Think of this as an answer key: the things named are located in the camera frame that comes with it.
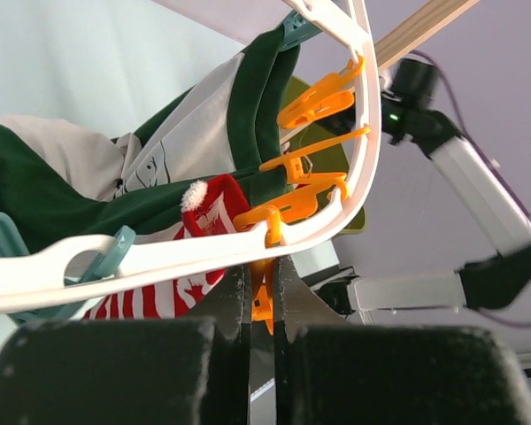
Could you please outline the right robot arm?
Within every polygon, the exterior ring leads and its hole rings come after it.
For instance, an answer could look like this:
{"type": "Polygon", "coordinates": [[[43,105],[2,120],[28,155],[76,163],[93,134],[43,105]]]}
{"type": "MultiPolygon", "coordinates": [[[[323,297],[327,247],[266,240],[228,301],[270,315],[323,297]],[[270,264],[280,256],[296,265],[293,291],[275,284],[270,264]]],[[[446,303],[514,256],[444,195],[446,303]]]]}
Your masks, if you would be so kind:
{"type": "Polygon", "coordinates": [[[430,57],[413,52],[399,62],[381,93],[381,124],[391,144],[414,143],[450,184],[496,251],[444,272],[327,282],[318,295],[339,314],[463,307],[493,321],[531,281],[531,214],[467,134],[461,119],[430,108],[444,77],[430,57]]]}

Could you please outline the green and white garment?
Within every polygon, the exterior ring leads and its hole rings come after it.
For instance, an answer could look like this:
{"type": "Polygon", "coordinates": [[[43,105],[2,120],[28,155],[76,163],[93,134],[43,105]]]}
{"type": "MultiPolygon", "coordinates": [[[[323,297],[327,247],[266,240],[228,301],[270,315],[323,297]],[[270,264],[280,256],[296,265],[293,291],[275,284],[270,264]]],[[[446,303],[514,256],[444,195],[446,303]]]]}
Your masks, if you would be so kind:
{"type": "Polygon", "coordinates": [[[0,213],[31,252],[130,227],[144,242],[204,236],[213,215],[285,192],[276,122],[300,55],[259,35],[139,128],[110,138],[62,119],[0,115],[0,213]]]}

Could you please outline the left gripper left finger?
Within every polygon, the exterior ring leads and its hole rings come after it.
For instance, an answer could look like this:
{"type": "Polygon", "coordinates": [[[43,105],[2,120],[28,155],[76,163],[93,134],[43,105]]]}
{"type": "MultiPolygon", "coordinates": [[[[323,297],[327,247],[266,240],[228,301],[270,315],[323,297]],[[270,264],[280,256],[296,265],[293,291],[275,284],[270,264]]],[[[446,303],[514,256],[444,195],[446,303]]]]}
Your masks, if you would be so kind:
{"type": "Polygon", "coordinates": [[[0,424],[245,424],[250,273],[170,320],[38,321],[0,351],[0,424]]]}

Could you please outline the red white striped sock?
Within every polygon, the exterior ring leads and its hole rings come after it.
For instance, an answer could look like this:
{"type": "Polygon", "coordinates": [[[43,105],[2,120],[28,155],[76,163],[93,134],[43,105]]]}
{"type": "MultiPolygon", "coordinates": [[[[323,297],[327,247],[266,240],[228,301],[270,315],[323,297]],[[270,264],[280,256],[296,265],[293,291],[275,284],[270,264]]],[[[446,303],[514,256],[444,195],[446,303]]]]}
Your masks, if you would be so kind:
{"type": "MultiPolygon", "coordinates": [[[[189,185],[180,221],[152,235],[138,236],[123,262],[125,275],[200,263],[221,253],[218,237],[235,232],[234,217],[250,209],[236,180],[223,174],[189,185]]],[[[172,319],[194,307],[223,277],[220,268],[191,273],[108,295],[89,308],[85,320],[172,319]]]]}

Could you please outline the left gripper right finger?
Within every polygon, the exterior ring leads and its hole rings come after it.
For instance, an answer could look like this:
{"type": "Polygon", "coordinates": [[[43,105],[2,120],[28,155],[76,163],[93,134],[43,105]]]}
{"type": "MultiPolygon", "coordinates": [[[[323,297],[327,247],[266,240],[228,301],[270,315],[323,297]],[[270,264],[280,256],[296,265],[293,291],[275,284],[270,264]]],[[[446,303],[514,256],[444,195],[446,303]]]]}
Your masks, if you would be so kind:
{"type": "Polygon", "coordinates": [[[273,263],[280,424],[531,424],[512,349],[485,328],[347,322],[273,263]]]}

